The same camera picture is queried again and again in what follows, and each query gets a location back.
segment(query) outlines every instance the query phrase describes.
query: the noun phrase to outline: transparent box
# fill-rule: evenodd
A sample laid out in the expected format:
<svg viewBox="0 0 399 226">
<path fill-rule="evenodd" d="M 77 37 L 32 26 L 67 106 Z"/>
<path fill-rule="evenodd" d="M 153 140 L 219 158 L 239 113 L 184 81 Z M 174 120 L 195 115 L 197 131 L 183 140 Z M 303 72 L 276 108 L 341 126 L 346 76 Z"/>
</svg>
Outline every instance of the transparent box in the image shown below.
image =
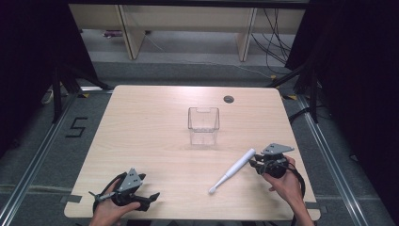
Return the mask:
<svg viewBox="0 0 399 226">
<path fill-rule="evenodd" d="M 190 107 L 188 108 L 188 129 L 190 142 L 197 145 L 216 144 L 217 132 L 220 127 L 219 108 Z"/>
</svg>

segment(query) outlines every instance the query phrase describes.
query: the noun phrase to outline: person's right hand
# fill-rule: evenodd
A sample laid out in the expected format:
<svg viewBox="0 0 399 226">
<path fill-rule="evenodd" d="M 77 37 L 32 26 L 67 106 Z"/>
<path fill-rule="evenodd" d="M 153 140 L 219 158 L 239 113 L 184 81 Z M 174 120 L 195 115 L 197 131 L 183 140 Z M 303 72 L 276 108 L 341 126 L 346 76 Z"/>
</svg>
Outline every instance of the person's right hand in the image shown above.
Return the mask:
<svg viewBox="0 0 399 226">
<path fill-rule="evenodd" d="M 285 157 L 290 163 L 289 167 L 295 166 L 295 161 L 293 158 L 289 156 Z M 279 179 L 274 178 L 267 173 L 264 173 L 263 177 L 267 182 L 272 185 L 272 187 L 269 188 L 269 191 L 277 191 L 277 193 L 279 193 L 279 195 L 291 206 L 291 209 L 293 210 L 294 215 L 297 219 L 296 225 L 314 225 L 313 221 L 311 220 L 311 216 L 306 209 L 305 203 L 303 202 L 300 183 L 293 172 L 287 170 L 285 174 Z"/>
<path fill-rule="evenodd" d="M 120 179 L 116 180 L 104 194 L 109 194 L 114 190 L 115 185 Z M 97 205 L 94 211 L 93 218 L 90 221 L 89 226 L 111 226 L 114 223 L 120 225 L 120 218 L 133 210 L 140 207 L 140 202 L 132 202 L 127 205 L 117 206 L 112 202 L 111 199 L 106 199 Z"/>
<path fill-rule="evenodd" d="M 289 167 L 295 166 L 295 160 L 289 156 L 285 156 L 288 160 Z M 287 170 L 281 178 L 274 178 L 267 173 L 263 174 L 264 179 L 269 182 L 272 187 L 269 191 L 277 191 L 279 195 L 286 200 L 290 205 L 293 202 L 303 202 L 302 194 L 300 190 L 300 183 L 296 176 Z"/>
</svg>

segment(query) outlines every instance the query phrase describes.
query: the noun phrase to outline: aluminum rail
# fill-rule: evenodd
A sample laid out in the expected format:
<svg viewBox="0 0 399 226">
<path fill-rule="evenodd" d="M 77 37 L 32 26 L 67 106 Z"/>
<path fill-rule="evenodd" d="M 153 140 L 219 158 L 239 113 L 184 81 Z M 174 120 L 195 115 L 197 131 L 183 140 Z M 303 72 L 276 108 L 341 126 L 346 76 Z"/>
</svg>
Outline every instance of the aluminum rail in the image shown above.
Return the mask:
<svg viewBox="0 0 399 226">
<path fill-rule="evenodd" d="M 53 144 L 56 135 L 58 134 L 59 129 L 64 122 L 65 116 L 67 115 L 76 97 L 77 94 L 71 94 L 67 98 L 64 111 L 60 115 L 58 121 L 51 125 L 49 131 L 46 134 L 46 137 L 44 138 L 37 152 L 35 153 L 35 156 L 32 158 L 29 166 L 27 167 L 24 176 L 15 186 L 14 190 L 11 193 L 11 196 L 8 198 L 6 205 L 2 207 L 0 215 L 0 222 L 2 226 L 8 226 L 13 220 L 15 214 L 18 211 L 18 208 L 24 200 L 27 190 L 29 189 L 36 175 L 38 174 L 40 167 L 44 162 L 44 159 L 48 154 L 50 147 Z"/>
<path fill-rule="evenodd" d="M 301 109 L 308 107 L 308 103 L 306 102 L 306 98 L 302 95 L 298 95 L 299 106 Z M 342 198 L 343 202 L 346 205 L 346 208 L 349 212 L 350 217 L 352 218 L 355 225 L 359 226 L 367 226 L 370 225 L 367 221 L 364 213 L 361 209 L 361 206 L 358 200 L 355 197 L 352 189 L 347 183 L 343 172 L 341 171 L 339 164 L 335 160 L 334 154 L 328 146 L 326 139 L 323 136 L 323 133 L 317 123 L 314 123 L 311 118 L 311 114 L 305 113 L 306 121 L 311 128 L 311 132 L 316 139 L 317 145 L 327 163 L 327 167 L 331 173 L 331 176 L 337 186 Z"/>
</svg>

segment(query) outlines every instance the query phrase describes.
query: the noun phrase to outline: metal frame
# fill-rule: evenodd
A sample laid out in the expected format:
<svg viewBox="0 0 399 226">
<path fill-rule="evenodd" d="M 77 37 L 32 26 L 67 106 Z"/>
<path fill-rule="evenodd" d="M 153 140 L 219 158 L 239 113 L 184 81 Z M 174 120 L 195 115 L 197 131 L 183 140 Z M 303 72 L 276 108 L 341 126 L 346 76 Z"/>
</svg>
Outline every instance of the metal frame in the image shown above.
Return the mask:
<svg viewBox="0 0 399 226">
<path fill-rule="evenodd" d="M 24 176 L 15 186 L 14 190 L 11 193 L 11 196 L 8 198 L 6 205 L 3 206 L 3 208 L 1 209 L 0 222 L 2 226 L 9 225 L 13 220 L 18 208 L 24 200 L 27 190 L 29 189 L 36 175 L 38 174 L 40 167 L 44 162 L 44 159 L 48 154 L 49 149 L 64 122 L 65 116 L 68 114 L 69 109 L 71 108 L 72 103 L 74 102 L 76 97 L 77 94 L 72 94 L 67 98 L 67 102 L 65 103 L 65 110 L 60 114 L 58 121 L 54 122 L 51 125 L 46 137 L 41 143 L 35 156 L 31 160 L 29 166 L 27 167 Z"/>
<path fill-rule="evenodd" d="M 308 103 L 306 102 L 306 98 L 303 95 L 298 95 L 298 101 L 301 109 L 309 107 Z M 319 125 L 314 122 L 310 113 L 305 113 L 305 118 L 309 127 L 311 128 L 311 132 L 314 135 L 317 145 L 319 146 L 320 152 L 322 153 L 327 163 L 329 172 L 331 173 L 335 185 L 337 186 L 338 191 L 340 192 L 343 198 L 343 202 L 345 203 L 346 208 L 354 224 L 359 226 L 370 225 L 366 217 L 364 216 L 363 210 L 361 209 L 361 206 L 358 200 L 356 199 L 355 194 L 353 193 L 352 189 L 347 183 L 337 160 L 335 160 L 334 154 L 329 148 L 328 143 L 324 138 L 324 135 Z"/>
<path fill-rule="evenodd" d="M 311 8 L 335 5 L 333 0 L 68 0 L 68 4 L 223 8 Z"/>
</svg>

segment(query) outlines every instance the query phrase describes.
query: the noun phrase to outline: wooden table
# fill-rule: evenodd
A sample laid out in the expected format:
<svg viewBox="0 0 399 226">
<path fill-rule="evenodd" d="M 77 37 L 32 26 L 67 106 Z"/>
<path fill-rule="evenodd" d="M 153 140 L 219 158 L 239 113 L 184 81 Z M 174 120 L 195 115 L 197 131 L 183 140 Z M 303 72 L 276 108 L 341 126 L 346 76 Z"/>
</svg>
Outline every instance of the wooden table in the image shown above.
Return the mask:
<svg viewBox="0 0 399 226">
<path fill-rule="evenodd" d="M 224 102 L 230 95 L 234 102 Z M 218 107 L 216 145 L 190 144 L 189 107 Z M 69 218 L 91 218 L 93 197 L 118 174 L 146 173 L 136 192 L 161 192 L 147 212 L 125 218 L 286 220 L 293 213 L 254 168 L 246 164 L 215 194 L 208 190 L 250 148 L 257 153 L 276 142 L 295 148 L 290 155 L 306 182 L 306 202 L 315 202 L 287 114 L 276 89 L 118 86 L 104 112 L 72 195 Z M 319 210 L 310 210 L 313 219 Z"/>
</svg>

